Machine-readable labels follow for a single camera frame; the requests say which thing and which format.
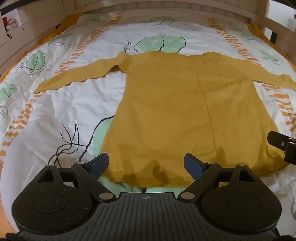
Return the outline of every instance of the red object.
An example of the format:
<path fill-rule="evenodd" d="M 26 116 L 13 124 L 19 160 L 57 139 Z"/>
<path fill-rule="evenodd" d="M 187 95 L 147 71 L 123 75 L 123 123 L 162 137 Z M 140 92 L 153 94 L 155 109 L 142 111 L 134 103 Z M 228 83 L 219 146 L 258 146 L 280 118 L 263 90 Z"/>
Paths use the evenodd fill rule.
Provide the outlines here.
<path fill-rule="evenodd" d="M 8 24 L 7 17 L 2 18 L 2 21 L 3 21 L 4 27 L 6 27 Z"/>

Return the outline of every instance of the orange zigzag stripe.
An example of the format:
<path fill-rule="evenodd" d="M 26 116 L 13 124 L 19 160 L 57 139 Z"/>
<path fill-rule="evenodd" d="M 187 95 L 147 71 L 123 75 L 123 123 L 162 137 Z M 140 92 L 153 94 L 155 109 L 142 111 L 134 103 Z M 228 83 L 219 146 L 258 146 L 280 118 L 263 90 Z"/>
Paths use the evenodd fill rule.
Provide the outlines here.
<path fill-rule="evenodd" d="M 18 132 L 12 133 L 12 132 L 10 131 L 10 132 L 6 132 L 6 133 L 5 133 L 5 136 L 6 136 L 6 137 L 17 137 L 17 135 L 18 135 Z"/>
<path fill-rule="evenodd" d="M 290 131 L 293 132 L 295 129 L 296 129 L 296 125 L 294 125 L 294 126 L 290 129 Z"/>
<path fill-rule="evenodd" d="M 285 121 L 285 123 L 288 126 L 288 125 L 294 124 L 295 121 L 296 121 L 296 117 L 294 117 L 292 121 Z"/>
<path fill-rule="evenodd" d="M 281 112 L 281 114 L 283 115 L 283 116 L 291 116 L 291 115 L 296 115 L 295 113 L 289 113 L 289 112 Z"/>
<path fill-rule="evenodd" d="M 282 105 L 290 105 L 291 104 L 291 102 L 286 103 L 286 102 L 283 102 L 280 100 L 276 100 L 276 102 L 281 103 Z"/>
<path fill-rule="evenodd" d="M 289 99 L 289 95 L 287 94 L 274 94 L 274 95 L 269 95 L 271 97 L 276 97 L 276 98 L 279 98 L 279 99 Z"/>
<path fill-rule="evenodd" d="M 243 44 L 239 43 L 238 39 L 235 36 L 232 36 L 227 33 L 227 31 L 223 28 L 221 28 L 217 22 L 216 19 L 214 18 L 209 18 L 209 27 L 214 28 L 216 32 L 224 37 L 224 39 L 230 43 L 231 46 L 233 46 L 233 43 L 239 44 L 241 46 L 233 46 L 234 49 L 241 55 L 243 56 L 246 60 L 252 62 L 253 64 L 256 64 L 258 66 L 261 66 L 258 59 L 254 58 L 254 56 L 246 49 L 243 47 Z"/>
<path fill-rule="evenodd" d="M 117 24 L 121 19 L 121 15 L 120 13 L 114 13 L 112 19 L 109 21 L 109 24 L 101 29 L 98 29 L 96 31 L 94 31 L 86 40 L 84 40 L 74 51 L 74 53 L 71 55 L 71 57 L 75 56 L 76 58 L 78 56 L 81 56 L 85 49 L 87 48 L 87 46 L 92 43 L 93 41 L 95 41 L 99 36 L 101 36 L 104 32 L 106 32 L 107 30 L 109 30 L 112 25 Z M 62 63 L 59 68 L 55 71 L 54 74 L 59 74 L 65 70 L 67 70 L 67 68 L 69 67 L 69 65 L 75 63 L 75 60 L 69 61 L 70 59 L 68 59 L 66 62 Z"/>
<path fill-rule="evenodd" d="M 28 116 L 27 114 L 24 114 L 24 115 L 19 115 L 18 118 L 19 119 L 23 119 L 23 118 L 30 119 L 30 116 Z"/>
<path fill-rule="evenodd" d="M 17 125 L 16 127 L 9 126 L 8 129 L 23 129 L 24 127 L 21 125 Z"/>
<path fill-rule="evenodd" d="M 268 87 L 268 88 L 272 88 L 272 89 L 277 89 L 280 90 L 281 88 L 278 86 L 274 86 L 274 85 L 266 85 L 266 84 L 261 84 L 263 87 Z"/>
<path fill-rule="evenodd" d="M 25 109 L 25 110 L 23 110 L 21 113 L 22 113 L 22 114 L 24 114 L 25 112 L 27 112 L 27 113 L 31 114 L 31 111 L 30 111 L 30 110 L 28 110 L 28 109 Z"/>
<path fill-rule="evenodd" d="M 291 110 L 291 111 L 293 111 L 293 108 L 286 108 L 285 106 L 283 106 L 283 105 L 281 105 L 281 104 L 279 104 L 278 105 L 281 109 L 283 109 L 283 110 Z"/>
<path fill-rule="evenodd" d="M 4 142 L 2 142 L 2 145 L 3 146 L 9 146 L 11 144 L 11 142 L 9 142 L 9 141 L 4 141 Z"/>
<path fill-rule="evenodd" d="M 23 125 L 27 125 L 28 124 L 28 122 L 26 122 L 25 120 L 13 120 L 12 122 L 14 124 L 20 124 L 20 123 L 22 123 Z"/>
<path fill-rule="evenodd" d="M 6 156 L 6 151 L 1 150 L 0 151 L 0 156 Z"/>
<path fill-rule="evenodd" d="M 78 57 L 72 57 L 72 58 L 69 58 L 69 60 L 70 60 L 70 59 L 77 59 L 77 58 L 78 58 Z"/>

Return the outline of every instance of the yellow sweater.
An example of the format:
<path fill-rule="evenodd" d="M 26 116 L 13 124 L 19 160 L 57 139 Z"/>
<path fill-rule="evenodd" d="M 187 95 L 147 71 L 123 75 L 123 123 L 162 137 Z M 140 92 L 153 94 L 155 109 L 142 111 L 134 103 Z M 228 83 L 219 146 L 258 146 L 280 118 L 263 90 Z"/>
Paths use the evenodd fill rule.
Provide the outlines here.
<path fill-rule="evenodd" d="M 192 179 L 186 153 L 223 167 L 247 164 L 262 176 L 286 165 L 267 144 L 278 131 L 254 81 L 296 90 L 287 75 L 274 75 L 247 60 L 218 53 L 120 53 L 44 81 L 35 93 L 104 76 L 114 66 L 127 74 L 121 103 L 105 136 L 110 157 L 104 176 L 132 186 L 181 187 Z"/>

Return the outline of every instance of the metal screw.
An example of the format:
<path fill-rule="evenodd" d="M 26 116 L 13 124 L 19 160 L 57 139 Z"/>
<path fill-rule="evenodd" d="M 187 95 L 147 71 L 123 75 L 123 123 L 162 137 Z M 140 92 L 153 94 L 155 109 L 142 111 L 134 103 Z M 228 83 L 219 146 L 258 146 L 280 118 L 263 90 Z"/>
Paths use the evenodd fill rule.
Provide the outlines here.
<path fill-rule="evenodd" d="M 99 198 L 102 200 L 109 200 L 113 198 L 113 194 L 110 192 L 103 192 L 99 195 Z"/>
<path fill-rule="evenodd" d="M 194 199 L 195 195 L 191 192 L 183 192 L 181 193 L 181 198 L 185 199 L 185 200 L 191 200 Z"/>

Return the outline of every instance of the wooden headboard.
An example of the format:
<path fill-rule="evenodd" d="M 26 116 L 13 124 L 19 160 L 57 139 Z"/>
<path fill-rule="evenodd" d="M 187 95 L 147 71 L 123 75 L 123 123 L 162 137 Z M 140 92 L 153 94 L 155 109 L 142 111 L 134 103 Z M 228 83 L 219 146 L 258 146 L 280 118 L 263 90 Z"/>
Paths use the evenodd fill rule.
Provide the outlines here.
<path fill-rule="evenodd" d="M 262 30 L 267 27 L 276 32 L 278 39 L 285 41 L 283 45 L 288 43 L 296 50 L 296 32 L 266 17 L 269 0 L 7 0 L 0 11 L 5 13 L 21 1 L 29 2 L 17 8 L 21 26 L 8 37 L 0 24 L 0 74 L 65 16 L 95 9 L 101 13 L 147 8 L 186 9 L 209 17 L 255 23 Z"/>

